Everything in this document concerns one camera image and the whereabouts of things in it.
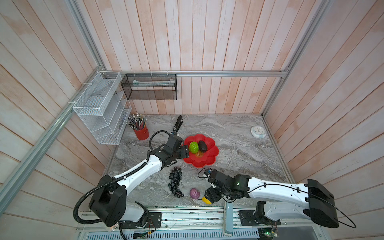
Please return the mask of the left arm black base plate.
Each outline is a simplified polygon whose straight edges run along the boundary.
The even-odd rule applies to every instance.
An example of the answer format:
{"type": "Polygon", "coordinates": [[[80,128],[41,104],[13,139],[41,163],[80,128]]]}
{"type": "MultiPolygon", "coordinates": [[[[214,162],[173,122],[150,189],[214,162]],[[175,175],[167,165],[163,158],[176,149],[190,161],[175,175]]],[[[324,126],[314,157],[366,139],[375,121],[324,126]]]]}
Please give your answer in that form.
{"type": "Polygon", "coordinates": [[[149,212],[143,221],[134,223],[132,221],[121,221],[122,229],[133,229],[133,230],[143,230],[143,229],[158,229],[161,227],[162,223],[162,213],[161,212],[149,212]]]}

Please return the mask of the dark fake avocado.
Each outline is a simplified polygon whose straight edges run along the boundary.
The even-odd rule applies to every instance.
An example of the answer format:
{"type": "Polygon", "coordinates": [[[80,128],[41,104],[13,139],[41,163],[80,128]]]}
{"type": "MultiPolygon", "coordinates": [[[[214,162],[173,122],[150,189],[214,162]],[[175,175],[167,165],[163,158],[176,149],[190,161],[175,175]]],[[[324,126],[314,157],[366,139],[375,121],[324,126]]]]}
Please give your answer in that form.
{"type": "Polygon", "coordinates": [[[199,151],[205,153],[208,150],[207,144],[204,141],[199,141],[199,151]]]}

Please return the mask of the purple wrinkled fake fruit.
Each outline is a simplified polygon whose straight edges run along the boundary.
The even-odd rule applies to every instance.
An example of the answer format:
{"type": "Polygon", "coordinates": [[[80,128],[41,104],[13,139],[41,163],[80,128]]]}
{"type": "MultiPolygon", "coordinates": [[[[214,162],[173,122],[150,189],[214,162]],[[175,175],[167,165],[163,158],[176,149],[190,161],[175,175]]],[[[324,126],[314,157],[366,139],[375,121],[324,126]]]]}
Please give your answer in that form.
{"type": "Polygon", "coordinates": [[[196,188],[192,188],[190,190],[190,197],[193,199],[193,200],[198,200],[200,198],[200,191],[196,188]]]}

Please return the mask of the yellow fake lemon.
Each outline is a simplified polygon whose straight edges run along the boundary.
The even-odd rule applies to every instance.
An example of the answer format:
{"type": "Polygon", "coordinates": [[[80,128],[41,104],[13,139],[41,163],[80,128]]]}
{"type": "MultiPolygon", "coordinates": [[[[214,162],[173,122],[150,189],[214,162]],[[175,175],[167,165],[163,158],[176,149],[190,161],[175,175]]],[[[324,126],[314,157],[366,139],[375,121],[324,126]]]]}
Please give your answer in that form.
{"type": "Polygon", "coordinates": [[[206,198],[206,197],[203,197],[203,198],[202,198],[202,201],[203,201],[205,204],[207,204],[207,205],[211,205],[211,204],[212,204],[212,202],[211,202],[208,198],[206,198]]]}

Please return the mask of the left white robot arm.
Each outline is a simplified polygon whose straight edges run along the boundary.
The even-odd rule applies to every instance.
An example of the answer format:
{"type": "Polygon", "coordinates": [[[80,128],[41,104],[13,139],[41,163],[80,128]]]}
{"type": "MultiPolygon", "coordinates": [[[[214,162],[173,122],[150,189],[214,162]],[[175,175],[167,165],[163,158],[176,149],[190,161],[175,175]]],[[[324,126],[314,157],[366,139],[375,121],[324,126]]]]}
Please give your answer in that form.
{"type": "Polygon", "coordinates": [[[176,131],[169,133],[161,130],[155,134],[159,133],[168,135],[165,144],[154,149],[152,147],[152,138],[150,138],[150,150],[147,152],[145,160],[114,177],[105,175],[95,188],[78,200],[73,210],[73,217],[77,223],[83,225],[104,223],[107,227],[112,227],[119,222],[130,221],[139,228],[146,226],[148,209],[139,202],[127,203],[127,196],[153,174],[176,164],[177,160],[189,156],[188,147],[184,145],[184,140],[178,136],[176,131]],[[95,220],[85,220],[79,215],[79,208],[88,197],[92,197],[89,208],[98,217],[95,220]]]}

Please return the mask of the green bumpy fake fruit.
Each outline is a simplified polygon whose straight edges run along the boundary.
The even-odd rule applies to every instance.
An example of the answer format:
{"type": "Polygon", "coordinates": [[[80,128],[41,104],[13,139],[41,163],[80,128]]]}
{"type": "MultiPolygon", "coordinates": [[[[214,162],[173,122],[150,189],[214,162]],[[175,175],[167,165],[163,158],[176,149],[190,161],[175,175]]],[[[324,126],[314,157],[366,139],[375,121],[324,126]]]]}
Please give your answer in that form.
{"type": "Polygon", "coordinates": [[[189,145],[189,151],[192,154],[196,154],[199,152],[199,144],[197,142],[191,142],[189,145]]]}

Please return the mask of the black fake grape bunch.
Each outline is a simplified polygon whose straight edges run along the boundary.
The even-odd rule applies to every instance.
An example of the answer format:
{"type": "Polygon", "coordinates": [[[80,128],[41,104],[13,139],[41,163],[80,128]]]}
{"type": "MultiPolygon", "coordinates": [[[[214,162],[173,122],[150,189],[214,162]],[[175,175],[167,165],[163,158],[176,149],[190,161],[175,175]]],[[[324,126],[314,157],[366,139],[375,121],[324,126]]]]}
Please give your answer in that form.
{"type": "Polygon", "coordinates": [[[182,169],[180,167],[174,167],[169,174],[170,182],[168,183],[168,188],[176,198],[184,197],[184,194],[180,189],[182,177],[183,174],[182,169]]]}

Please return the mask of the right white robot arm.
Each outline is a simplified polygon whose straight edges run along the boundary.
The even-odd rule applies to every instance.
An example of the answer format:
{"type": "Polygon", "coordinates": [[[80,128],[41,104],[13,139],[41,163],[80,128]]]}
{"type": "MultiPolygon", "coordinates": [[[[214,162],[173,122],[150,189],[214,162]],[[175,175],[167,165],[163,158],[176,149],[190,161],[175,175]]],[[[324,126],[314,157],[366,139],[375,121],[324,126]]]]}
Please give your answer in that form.
{"type": "Polygon", "coordinates": [[[274,225],[282,219],[306,219],[331,229],[338,228],[334,195],[320,182],[309,179],[305,184],[286,184],[261,180],[248,175],[230,177],[217,170],[204,168],[203,178],[211,184],[203,197],[206,204],[223,199],[258,199],[254,219],[262,225],[274,225]]]}

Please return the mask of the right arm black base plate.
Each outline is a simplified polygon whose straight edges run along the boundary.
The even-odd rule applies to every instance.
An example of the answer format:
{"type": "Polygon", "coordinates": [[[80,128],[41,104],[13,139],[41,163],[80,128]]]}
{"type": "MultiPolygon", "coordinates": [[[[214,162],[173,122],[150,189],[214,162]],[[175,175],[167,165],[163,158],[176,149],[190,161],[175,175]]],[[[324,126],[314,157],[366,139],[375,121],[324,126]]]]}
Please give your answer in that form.
{"type": "Polygon", "coordinates": [[[264,212],[256,210],[238,211],[242,226],[279,226],[281,221],[273,221],[265,216],[264,212]]]}

